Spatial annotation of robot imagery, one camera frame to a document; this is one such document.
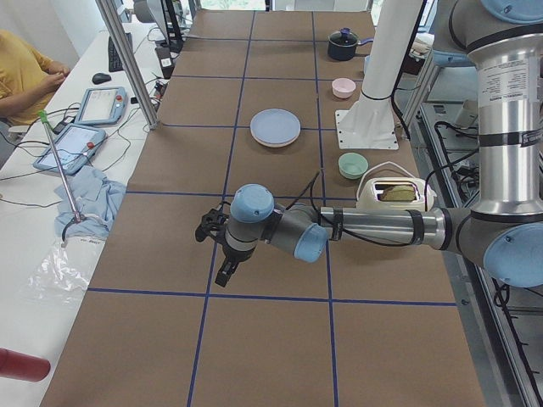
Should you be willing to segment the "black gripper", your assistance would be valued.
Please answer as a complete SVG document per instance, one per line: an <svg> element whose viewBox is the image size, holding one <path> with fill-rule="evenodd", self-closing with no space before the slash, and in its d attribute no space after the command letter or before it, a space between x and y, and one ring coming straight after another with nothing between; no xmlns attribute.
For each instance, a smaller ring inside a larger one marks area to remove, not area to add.
<svg viewBox="0 0 543 407"><path fill-rule="evenodd" d="M253 254L252 248L235 248L227 241L227 221L229 215L223 212L221 206L212 208L204 214L196 228L196 241L201 243L210 237L222 248L225 259L216 273L215 284L225 287L238 268L238 264L247 261Z"/></svg>

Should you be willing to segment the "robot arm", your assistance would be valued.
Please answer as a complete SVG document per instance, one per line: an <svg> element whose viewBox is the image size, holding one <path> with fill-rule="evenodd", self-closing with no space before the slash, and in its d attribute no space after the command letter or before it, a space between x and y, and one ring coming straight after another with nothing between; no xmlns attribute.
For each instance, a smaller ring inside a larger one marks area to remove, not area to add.
<svg viewBox="0 0 543 407"><path fill-rule="evenodd" d="M478 73L479 200L468 209L283 207L263 186L240 187L228 213L212 209L196 229L225 259L225 286L258 242L306 262L343 235L381 246L426 244L462 255L514 287L542 283L539 185L542 4L441 1L434 48L466 55Z"/></svg>

